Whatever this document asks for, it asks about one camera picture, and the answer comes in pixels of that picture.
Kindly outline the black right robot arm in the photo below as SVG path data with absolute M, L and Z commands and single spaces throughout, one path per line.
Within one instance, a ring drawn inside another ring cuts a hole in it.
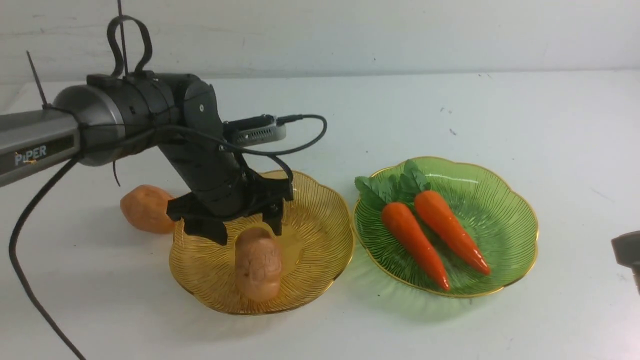
M 635 286 L 640 292 L 640 230 L 618 235 L 611 239 L 615 260 L 618 265 L 632 271 Z

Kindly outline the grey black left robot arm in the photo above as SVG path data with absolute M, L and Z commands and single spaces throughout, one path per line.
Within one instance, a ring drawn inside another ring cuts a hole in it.
M 71 158 L 99 167 L 158 147 L 190 190 L 167 203 L 167 216 L 224 246 L 238 218 L 260 214 L 282 234 L 293 174 L 265 178 L 241 152 L 283 137 L 271 115 L 222 121 L 213 87 L 195 75 L 89 75 L 40 110 L 1 116 L 1 185 Z

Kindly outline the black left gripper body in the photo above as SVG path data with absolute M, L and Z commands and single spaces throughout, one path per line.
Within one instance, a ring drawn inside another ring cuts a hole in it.
M 285 166 L 284 178 L 268 178 L 247 166 L 174 166 L 190 192 L 167 203 L 173 221 L 210 219 L 222 223 L 261 214 L 272 202 L 293 200 L 293 171 Z

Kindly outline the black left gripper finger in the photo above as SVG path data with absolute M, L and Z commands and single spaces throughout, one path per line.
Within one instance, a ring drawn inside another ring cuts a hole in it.
M 226 246 L 228 234 L 226 225 L 215 219 L 186 218 L 183 231 L 188 236 L 210 240 L 220 246 Z
M 284 213 L 284 201 L 277 200 L 268 203 L 262 208 L 262 221 L 266 223 L 276 237 L 282 235 L 282 217 Z

